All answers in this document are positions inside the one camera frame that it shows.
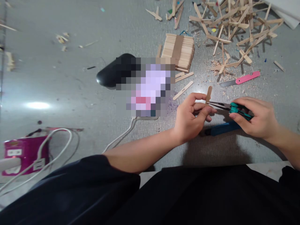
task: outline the forearm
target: forearm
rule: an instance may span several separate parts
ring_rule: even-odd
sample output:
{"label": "forearm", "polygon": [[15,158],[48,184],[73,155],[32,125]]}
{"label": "forearm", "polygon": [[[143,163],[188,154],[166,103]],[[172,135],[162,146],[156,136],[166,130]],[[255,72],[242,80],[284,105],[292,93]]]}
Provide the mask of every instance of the forearm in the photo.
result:
{"label": "forearm", "polygon": [[111,166],[129,173],[140,173],[180,144],[173,129],[169,129],[113,148],[104,155]]}
{"label": "forearm", "polygon": [[300,135],[280,127],[277,134],[266,139],[276,146],[297,170],[300,170]]}

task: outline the pink utility knife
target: pink utility knife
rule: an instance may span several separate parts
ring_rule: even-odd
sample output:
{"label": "pink utility knife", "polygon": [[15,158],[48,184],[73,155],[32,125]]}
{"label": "pink utility knife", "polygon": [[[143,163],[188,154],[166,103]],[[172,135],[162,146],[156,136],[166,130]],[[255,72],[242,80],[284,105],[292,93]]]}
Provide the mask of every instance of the pink utility knife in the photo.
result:
{"label": "pink utility knife", "polygon": [[231,85],[244,83],[246,81],[252,80],[252,79],[254,79],[256,77],[259,77],[259,76],[260,76],[260,72],[255,71],[255,72],[252,73],[252,75],[248,74],[248,75],[240,77],[236,80],[221,83],[220,85],[221,85],[221,87],[228,87],[228,86],[231,86]]}

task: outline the gray floor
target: gray floor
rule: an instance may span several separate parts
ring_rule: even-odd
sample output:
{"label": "gray floor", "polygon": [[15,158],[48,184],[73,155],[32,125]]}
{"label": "gray floor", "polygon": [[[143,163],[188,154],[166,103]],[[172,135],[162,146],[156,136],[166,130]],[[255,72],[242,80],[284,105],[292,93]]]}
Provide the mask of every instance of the gray floor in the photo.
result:
{"label": "gray floor", "polygon": [[[130,117],[117,113],[120,110],[116,105],[117,92],[96,83],[97,72],[122,53],[154,57],[157,46],[164,43],[166,33],[180,34],[188,29],[188,16],[196,16],[191,1],[186,0],[179,28],[174,30],[174,20],[165,19],[166,11],[171,8],[171,0],[9,2],[13,8],[7,8],[4,2],[0,5],[1,19],[18,32],[1,30],[2,34],[6,33],[2,36],[2,43],[7,51],[13,53],[16,69],[7,72],[5,65],[3,68],[0,142],[22,137],[40,127],[84,128],[79,133],[80,145],[75,154],[72,156],[76,140],[53,168],[60,167],[70,156],[69,162],[101,153],[130,124]],[[156,6],[160,7],[162,22],[154,20],[145,11],[145,8],[155,11]],[[264,17],[265,13],[259,12],[259,15]],[[194,84],[174,101],[167,117],[138,121],[123,143],[173,127],[177,105],[191,92],[206,93],[209,85],[213,86],[212,100],[215,101],[230,102],[246,95],[271,101],[279,122],[297,131],[300,119],[299,26],[291,30],[284,24],[276,31],[278,37],[272,41],[272,46],[266,41],[255,47],[252,67],[243,64],[236,73],[242,76],[243,73],[251,73],[252,69],[260,69],[261,76],[236,85],[233,89],[221,88],[216,82],[217,77],[209,71],[210,61],[220,56],[212,56],[214,43],[208,40],[203,44],[206,38],[198,24],[194,26],[190,23],[188,30],[189,33],[200,30],[201,46],[195,49],[190,69],[195,76],[176,83],[175,91],[181,90],[191,80]],[[70,34],[67,52],[61,51],[62,44],[55,39],[56,34],[63,32]],[[241,35],[246,38],[249,34],[239,34],[239,38]],[[78,48],[96,40],[99,42],[94,45]],[[235,44],[226,48],[232,57],[230,62],[235,62],[240,57]],[[285,73],[274,73],[277,69],[274,60],[284,66]],[[29,102],[44,102],[50,107],[44,110],[30,109],[26,107]],[[221,112],[206,126],[228,120],[228,114]],[[66,140],[66,134],[61,133],[51,141],[54,156]],[[235,131],[218,137],[196,138],[177,147],[154,166],[155,170],[160,170],[178,165],[221,166],[282,159],[282,154],[273,147],[248,137],[242,131]]]}

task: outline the left hand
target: left hand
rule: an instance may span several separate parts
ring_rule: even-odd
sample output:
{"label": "left hand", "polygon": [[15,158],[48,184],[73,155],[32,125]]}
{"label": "left hand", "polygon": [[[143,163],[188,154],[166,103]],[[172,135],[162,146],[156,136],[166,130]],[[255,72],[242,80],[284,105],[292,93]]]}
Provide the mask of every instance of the left hand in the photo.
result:
{"label": "left hand", "polygon": [[[177,108],[173,133],[180,144],[195,138],[202,130],[205,120],[212,120],[209,114],[217,112],[216,109],[205,106],[205,103],[195,102],[196,99],[206,100],[206,94],[191,93]],[[193,114],[196,111],[200,111],[197,117]]]}

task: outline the white cable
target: white cable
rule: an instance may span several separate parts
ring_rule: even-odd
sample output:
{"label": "white cable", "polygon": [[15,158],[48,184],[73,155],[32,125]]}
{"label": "white cable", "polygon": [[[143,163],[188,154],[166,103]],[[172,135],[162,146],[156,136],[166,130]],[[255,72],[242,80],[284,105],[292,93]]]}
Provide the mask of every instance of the white cable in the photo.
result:
{"label": "white cable", "polygon": [[136,118],[137,118],[137,117],[132,117],[131,123],[130,123],[130,127],[127,129],[127,131],[125,131],[125,132],[124,132],[123,134],[121,134],[119,137],[117,137],[117,138],[114,139],[112,142],[110,142],[110,143],[106,146],[106,148],[104,149],[104,151],[102,152],[102,154],[105,153],[105,152],[108,150],[108,148],[109,148],[113,143],[115,143],[116,140],[118,140],[119,138],[125,136],[126,134],[128,134],[128,133],[131,131],[131,129],[133,128],[133,122],[136,120]]}
{"label": "white cable", "polygon": [[[60,152],[60,154],[54,159],[52,160],[50,163],[48,163],[47,165],[45,165],[39,172],[37,172],[33,177],[29,178],[28,180],[24,181],[23,183],[21,183],[20,185],[8,190],[7,192],[5,192],[4,194],[0,195],[3,196],[7,193],[10,193],[11,191],[17,189],[18,187],[26,184],[28,181],[32,180],[34,177],[36,177],[37,175],[39,175],[42,171],[44,171],[46,168],[48,168],[48,166],[50,166],[51,164],[53,164],[63,153],[64,151],[68,148],[68,146],[70,145],[71,141],[72,141],[72,138],[73,138],[73,134],[71,132],[71,130],[69,129],[66,129],[66,128],[59,128],[59,129],[56,129],[54,131],[52,131],[48,137],[42,142],[42,144],[40,145],[40,148],[38,149],[38,152],[37,152],[37,160],[40,160],[41,159],[41,154],[42,154],[42,149],[44,147],[44,145],[46,144],[46,142],[49,140],[49,138],[55,134],[57,131],[60,131],[60,130],[64,130],[64,131],[68,131],[69,134],[70,134],[70,137],[69,137],[69,140],[67,142],[67,144],[65,145],[65,147],[62,149],[62,151]],[[21,173],[19,173],[17,176],[15,176],[14,178],[12,178],[9,182],[7,182],[3,187],[0,188],[0,193],[4,190],[4,188],[6,188],[8,185],[10,185],[14,180],[16,180],[19,176],[23,175],[26,171],[28,171],[31,167],[33,167],[36,163],[36,161],[31,164],[30,166],[28,166],[25,170],[23,170]]]}

